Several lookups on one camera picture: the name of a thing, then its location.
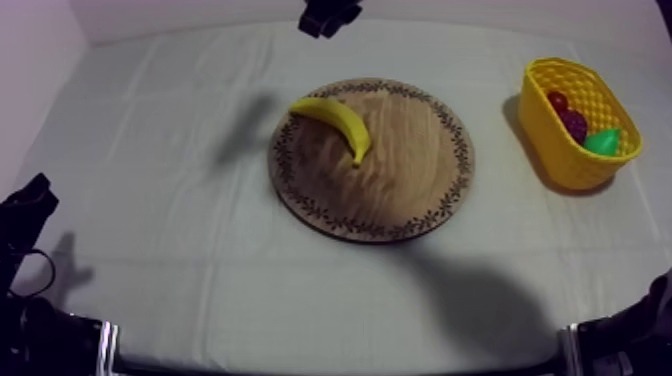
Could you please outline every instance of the wooden plate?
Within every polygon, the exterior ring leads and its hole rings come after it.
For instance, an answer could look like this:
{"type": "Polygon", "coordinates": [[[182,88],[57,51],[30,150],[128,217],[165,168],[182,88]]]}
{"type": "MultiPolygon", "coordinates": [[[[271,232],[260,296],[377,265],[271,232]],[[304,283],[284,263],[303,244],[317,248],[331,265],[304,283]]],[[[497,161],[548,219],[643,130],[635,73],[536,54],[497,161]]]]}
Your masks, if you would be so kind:
{"type": "Polygon", "coordinates": [[[268,162],[280,199],[299,219],[340,239],[381,243],[425,234],[462,204],[474,151],[446,105],[385,79],[340,81],[308,96],[352,108],[372,145],[362,165],[353,168],[353,154],[335,128],[285,115],[268,162]]]}

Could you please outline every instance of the white table surface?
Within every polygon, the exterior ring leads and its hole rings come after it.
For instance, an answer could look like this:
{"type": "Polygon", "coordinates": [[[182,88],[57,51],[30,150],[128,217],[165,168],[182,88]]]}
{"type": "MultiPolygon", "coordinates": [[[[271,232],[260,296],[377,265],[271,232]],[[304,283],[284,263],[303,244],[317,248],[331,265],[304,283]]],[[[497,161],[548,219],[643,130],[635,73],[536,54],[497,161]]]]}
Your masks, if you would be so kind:
{"type": "MultiPolygon", "coordinates": [[[[672,52],[656,55],[397,21],[329,41],[273,23],[105,45],[60,94],[17,186],[52,180],[61,204],[39,241],[65,265],[52,298],[121,325],[125,355],[331,374],[528,364],[554,351],[555,330],[634,303],[672,263],[672,52]],[[599,194],[549,190],[512,131],[523,67],[542,56],[597,70],[644,137],[599,194]],[[324,237],[270,185],[287,106],[354,77],[432,93],[474,144],[465,204],[404,249],[324,237]]],[[[39,270],[28,262],[17,284],[39,270]]]]}

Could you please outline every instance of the black cable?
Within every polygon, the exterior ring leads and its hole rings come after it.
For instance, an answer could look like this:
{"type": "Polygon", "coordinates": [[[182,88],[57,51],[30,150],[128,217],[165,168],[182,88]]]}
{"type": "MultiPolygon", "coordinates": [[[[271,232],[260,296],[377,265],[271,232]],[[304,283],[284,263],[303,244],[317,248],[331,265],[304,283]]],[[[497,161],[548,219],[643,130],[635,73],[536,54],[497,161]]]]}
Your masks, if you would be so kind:
{"type": "Polygon", "coordinates": [[[47,284],[44,287],[42,287],[41,289],[39,289],[35,292],[32,292],[28,295],[19,295],[19,294],[15,293],[14,291],[12,291],[11,289],[8,289],[7,292],[9,292],[13,297],[22,298],[22,299],[34,298],[37,295],[40,295],[41,293],[49,290],[49,288],[56,281],[56,264],[54,264],[54,260],[52,260],[51,257],[49,257],[49,255],[47,255],[44,251],[42,251],[40,249],[33,248],[30,251],[25,251],[25,252],[14,251],[14,252],[10,253],[10,255],[13,255],[13,256],[41,255],[47,260],[47,262],[49,263],[49,268],[51,269],[51,277],[49,278],[49,282],[47,282],[47,284]]]}

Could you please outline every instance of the yellow plastic basket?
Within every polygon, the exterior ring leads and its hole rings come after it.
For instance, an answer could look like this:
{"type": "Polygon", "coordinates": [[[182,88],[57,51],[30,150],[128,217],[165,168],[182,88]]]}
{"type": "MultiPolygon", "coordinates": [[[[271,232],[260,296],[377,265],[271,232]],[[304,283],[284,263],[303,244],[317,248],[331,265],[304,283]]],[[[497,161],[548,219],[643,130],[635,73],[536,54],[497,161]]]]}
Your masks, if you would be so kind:
{"type": "Polygon", "coordinates": [[[594,188],[642,150],[639,131],[600,76],[563,59],[539,59],[527,65],[518,116],[549,178],[565,188],[594,188]],[[595,154],[577,144],[546,99],[550,91],[563,93],[569,108],[583,114],[588,135],[620,128],[616,155],[595,154]]]}

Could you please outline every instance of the yellow banana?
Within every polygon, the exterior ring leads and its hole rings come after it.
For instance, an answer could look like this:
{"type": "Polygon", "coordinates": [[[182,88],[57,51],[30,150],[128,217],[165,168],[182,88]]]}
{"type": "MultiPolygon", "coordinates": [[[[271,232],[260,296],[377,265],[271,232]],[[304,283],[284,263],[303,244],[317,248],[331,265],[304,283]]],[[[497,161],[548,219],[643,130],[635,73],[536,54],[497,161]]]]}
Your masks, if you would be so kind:
{"type": "Polygon", "coordinates": [[[338,129],[355,153],[352,164],[358,167],[371,147],[371,138],[362,118],[350,107],[333,99],[302,98],[294,102],[289,112],[317,119],[338,129]]]}

